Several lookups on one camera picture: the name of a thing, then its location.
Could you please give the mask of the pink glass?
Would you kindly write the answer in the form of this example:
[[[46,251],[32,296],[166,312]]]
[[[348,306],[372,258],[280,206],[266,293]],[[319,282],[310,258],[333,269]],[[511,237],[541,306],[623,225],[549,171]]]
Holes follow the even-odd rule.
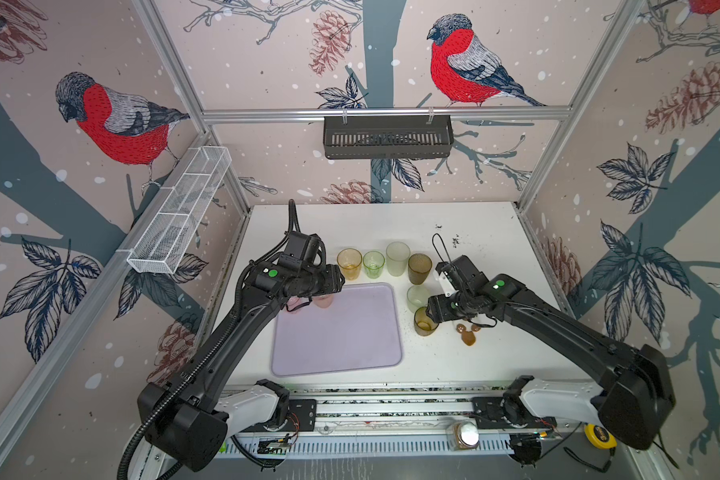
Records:
[[[310,298],[291,297],[286,303],[285,311],[288,313],[294,313],[310,304]]]
[[[312,302],[319,308],[327,309],[332,305],[334,298],[334,295],[315,296]]]

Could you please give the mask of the olive amber glass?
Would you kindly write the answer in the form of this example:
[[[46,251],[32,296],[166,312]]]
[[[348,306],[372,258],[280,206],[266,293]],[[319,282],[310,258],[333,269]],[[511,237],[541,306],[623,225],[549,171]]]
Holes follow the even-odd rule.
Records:
[[[416,333],[420,336],[431,335],[439,326],[439,324],[427,314],[426,307],[420,307],[416,310],[414,313],[413,324]]]

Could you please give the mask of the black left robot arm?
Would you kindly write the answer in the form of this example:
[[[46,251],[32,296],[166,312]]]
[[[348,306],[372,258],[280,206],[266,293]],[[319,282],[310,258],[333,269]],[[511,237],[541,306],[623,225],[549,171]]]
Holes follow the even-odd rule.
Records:
[[[296,307],[302,309],[317,297],[342,290],[344,276],[326,259],[323,240],[301,231],[296,204],[290,201],[283,239],[244,267],[222,323],[165,384],[151,382],[139,394],[142,424],[125,447],[117,478],[128,478],[142,441],[175,459],[163,475],[169,479],[183,467],[194,472],[205,468],[225,441],[242,430],[285,423],[290,393],[269,380],[233,395],[230,407],[220,408],[218,402],[253,341],[289,301],[298,299]]]

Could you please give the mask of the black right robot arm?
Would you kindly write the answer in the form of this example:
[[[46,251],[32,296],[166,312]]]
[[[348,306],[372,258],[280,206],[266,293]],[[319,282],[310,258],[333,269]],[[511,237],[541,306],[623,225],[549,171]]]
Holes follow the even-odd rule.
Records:
[[[617,441],[649,449],[676,405],[666,357],[650,345],[635,348],[577,322],[515,278],[488,279],[466,256],[436,265],[442,294],[428,300],[436,323],[484,315],[534,336],[578,366],[585,381],[517,377],[504,392],[508,422],[569,419],[599,426]]]

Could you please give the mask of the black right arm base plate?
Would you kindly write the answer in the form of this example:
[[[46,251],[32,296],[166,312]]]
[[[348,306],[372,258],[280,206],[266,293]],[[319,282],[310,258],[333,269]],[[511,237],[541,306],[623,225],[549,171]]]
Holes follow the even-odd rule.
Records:
[[[499,429],[542,429],[557,427],[553,417],[533,416],[521,403],[504,397],[473,397],[471,417],[484,430]]]

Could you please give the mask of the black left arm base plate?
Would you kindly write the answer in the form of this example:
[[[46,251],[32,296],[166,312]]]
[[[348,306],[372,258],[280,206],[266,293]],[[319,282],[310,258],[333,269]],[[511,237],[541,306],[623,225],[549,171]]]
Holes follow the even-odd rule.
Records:
[[[261,431],[268,432],[313,432],[317,417],[317,401],[313,399],[291,400],[285,416],[259,424]]]

